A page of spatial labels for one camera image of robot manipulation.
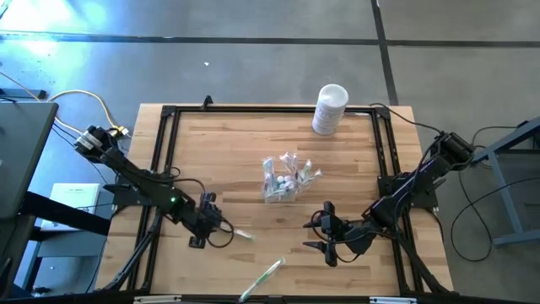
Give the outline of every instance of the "plastic bag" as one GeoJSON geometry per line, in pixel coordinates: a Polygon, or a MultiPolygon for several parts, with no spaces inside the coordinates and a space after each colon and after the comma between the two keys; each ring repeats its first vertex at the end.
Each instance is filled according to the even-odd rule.
{"type": "Polygon", "coordinates": [[[287,152],[279,156],[279,159],[287,170],[287,175],[275,175],[272,157],[262,161],[264,175],[262,196],[265,203],[294,201],[298,193],[305,191],[315,179],[322,176],[321,170],[310,174],[312,167],[310,160],[307,160],[303,169],[299,170],[296,153],[287,152]]]}

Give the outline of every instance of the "wooden table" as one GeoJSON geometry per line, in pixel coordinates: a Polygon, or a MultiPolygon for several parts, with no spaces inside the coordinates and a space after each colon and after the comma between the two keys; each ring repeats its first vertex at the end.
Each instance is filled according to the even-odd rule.
{"type": "MultiPolygon", "coordinates": [[[[140,107],[128,157],[141,168],[150,167],[161,107],[140,107]]],[[[392,109],[413,120],[410,107],[392,109]]],[[[345,117],[331,137],[315,134],[311,119],[312,115],[300,113],[182,113],[173,166],[181,169],[182,176],[200,179],[207,191],[216,192],[224,216],[236,228],[255,235],[256,240],[236,237],[223,249],[193,249],[187,246],[190,233],[164,220],[152,293],[241,294],[278,258],[285,257],[286,265],[256,294],[398,294],[392,246],[387,239],[377,237],[365,255],[354,263],[340,262],[336,268],[326,266],[324,256],[316,249],[302,245],[317,240],[311,230],[301,227],[325,200],[334,202],[338,216],[360,218],[362,211],[378,198],[376,178],[380,174],[369,117],[345,117]],[[310,159],[314,169],[322,169],[323,177],[296,202],[265,204],[261,197],[262,159],[278,158],[286,151],[297,152],[300,160],[310,159]]],[[[392,117],[392,125],[402,170],[411,171],[421,157],[415,126],[396,116],[392,117]]],[[[167,128],[165,134],[170,133],[170,126],[167,128]]],[[[197,184],[183,182],[177,187],[198,198],[197,184]]],[[[112,221],[96,287],[110,282],[131,255],[140,212],[140,207],[126,208],[112,221]]],[[[418,254],[438,280],[451,289],[437,223],[424,210],[414,209],[411,219],[418,254]]],[[[212,240],[222,243],[227,237],[218,232],[212,240]]],[[[343,245],[338,246],[338,253],[345,259],[354,256],[343,245]]],[[[410,264],[403,256],[412,286],[410,264]]],[[[143,257],[139,281],[145,267],[143,257]]]]}

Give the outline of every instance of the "black metal frame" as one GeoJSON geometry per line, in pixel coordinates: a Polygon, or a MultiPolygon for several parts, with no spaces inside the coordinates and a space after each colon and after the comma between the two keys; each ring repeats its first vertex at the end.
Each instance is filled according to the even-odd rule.
{"type": "MultiPolygon", "coordinates": [[[[315,111],[314,106],[209,106],[210,104],[213,104],[212,98],[210,96],[207,96],[202,106],[163,106],[161,111],[161,116],[159,120],[159,127],[158,132],[156,136],[156,142],[154,147],[154,154],[152,157],[152,164],[151,164],[151,170],[157,171],[159,167],[159,156],[161,154],[161,150],[163,147],[164,137],[165,137],[165,128],[167,125],[168,120],[172,117],[172,128],[170,130],[170,138],[169,138],[169,144],[167,147],[167,153],[165,156],[165,172],[170,173],[170,169],[172,167],[172,161],[173,161],[173,154],[176,146],[176,137],[178,134],[178,128],[180,126],[180,119],[181,119],[181,113],[182,112],[218,112],[218,113],[227,113],[227,112],[261,112],[261,113],[313,113],[315,111]]],[[[382,135],[381,135],[381,126],[380,121],[382,120],[384,122],[384,127],[386,130],[386,137],[388,140],[389,150],[390,150],[390,159],[392,163],[393,173],[396,175],[400,172],[401,168],[399,165],[399,158],[397,156],[397,146],[396,146],[396,140],[394,138],[393,129],[392,129],[392,120],[391,115],[388,109],[382,108],[382,107],[348,107],[345,112],[347,113],[364,113],[367,114],[371,121],[372,121],[372,127],[373,127],[373,133],[375,136],[375,148],[377,153],[377,159],[379,162],[379,169],[382,177],[392,177],[388,175],[388,170],[386,168],[386,157],[385,157],[385,151],[382,141],[382,135]]],[[[149,220],[149,210],[150,207],[143,207],[143,212],[141,213],[141,220],[138,227],[138,233],[137,233],[137,243],[140,242],[140,240],[143,238],[144,233],[146,231],[146,226],[148,224],[149,220]]],[[[403,230],[405,232],[406,238],[413,244],[414,247],[414,239],[413,239],[413,231],[412,226],[410,222],[410,218],[408,216],[408,212],[406,212],[403,217],[403,230]]],[[[156,234],[156,236],[153,239],[153,242],[151,244],[149,255],[148,255],[148,261],[147,261],[147,268],[146,273],[144,275],[144,281],[142,284],[141,289],[145,290],[147,292],[150,292],[150,288],[152,285],[152,279],[154,276],[154,265],[155,265],[155,259],[156,259],[156,253],[157,253],[157,247],[159,243],[159,233],[156,234]]],[[[410,289],[408,287],[408,283],[406,281],[405,277],[405,269],[403,267],[403,260],[402,260],[402,254],[401,254],[401,248],[399,244],[394,240],[392,241],[392,251],[394,256],[394,263],[396,265],[396,275],[397,275],[397,283],[399,287],[400,295],[404,295],[405,293],[409,292],[410,289]]],[[[418,271],[412,267],[413,270],[413,283],[414,283],[414,290],[415,291],[423,291],[423,284],[422,280],[420,279],[418,271]]],[[[135,290],[135,282],[137,281],[137,273],[138,273],[138,265],[133,269],[133,271],[130,273],[129,279],[128,279],[128,290],[135,290]]],[[[185,299],[189,301],[189,299],[207,299],[207,300],[229,300],[228,297],[219,296],[219,295],[182,295],[182,299],[185,299]]],[[[320,299],[321,301],[336,301],[336,300],[343,300],[340,296],[315,296],[315,297],[309,297],[311,300],[313,298],[320,299]]],[[[356,301],[365,300],[365,296],[353,296],[353,297],[347,297],[348,299],[355,299],[356,301]]]]}

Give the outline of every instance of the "gray floor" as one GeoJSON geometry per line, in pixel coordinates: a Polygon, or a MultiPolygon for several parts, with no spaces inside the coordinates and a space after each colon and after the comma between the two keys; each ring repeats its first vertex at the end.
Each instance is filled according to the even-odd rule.
{"type": "MultiPolygon", "coordinates": [[[[380,6],[388,39],[540,38],[537,1],[381,0],[380,6]]],[[[377,37],[369,0],[14,0],[0,19],[0,29],[157,36],[377,37]],[[47,13],[50,10],[62,13],[54,16],[47,13]]],[[[328,83],[343,85],[352,104],[388,104],[378,46],[50,41],[0,41],[0,46],[1,69],[5,73],[29,87],[52,93],[70,89],[93,91],[105,99],[114,118],[127,126],[134,124],[142,102],[200,102],[205,95],[212,95],[216,102],[315,103],[318,90],[328,83]]],[[[399,104],[412,106],[418,122],[470,139],[481,127],[516,125],[540,112],[538,48],[393,46],[389,53],[399,104]]],[[[0,79],[0,86],[12,85],[0,79]]],[[[106,124],[99,105],[89,97],[74,95],[59,103],[61,117],[78,128],[90,123],[106,124]]],[[[426,147],[434,134],[418,131],[426,147]]],[[[489,144],[504,134],[505,130],[487,131],[478,142],[489,144]]],[[[102,171],[105,178],[112,180],[110,172],[102,171]]],[[[467,170],[463,177],[472,198],[496,187],[491,172],[481,168],[467,170]]],[[[95,170],[54,134],[49,138],[31,189],[48,195],[53,182],[100,182],[95,170]],[[79,171],[72,172],[68,167],[79,171]]],[[[466,204],[456,176],[449,176],[439,188],[438,197],[448,239],[453,217],[466,204]]],[[[481,203],[479,210],[494,236],[510,232],[498,196],[481,203]]],[[[458,222],[456,245],[466,255],[481,256],[488,244],[472,213],[458,222]]],[[[460,259],[449,242],[445,249],[457,291],[539,301],[539,242],[495,248],[490,258],[481,263],[460,259]]],[[[88,282],[89,269],[78,280],[88,282]]],[[[43,285],[48,276],[46,271],[40,274],[43,285]]],[[[76,279],[66,272],[65,282],[70,280],[76,279]]]]}

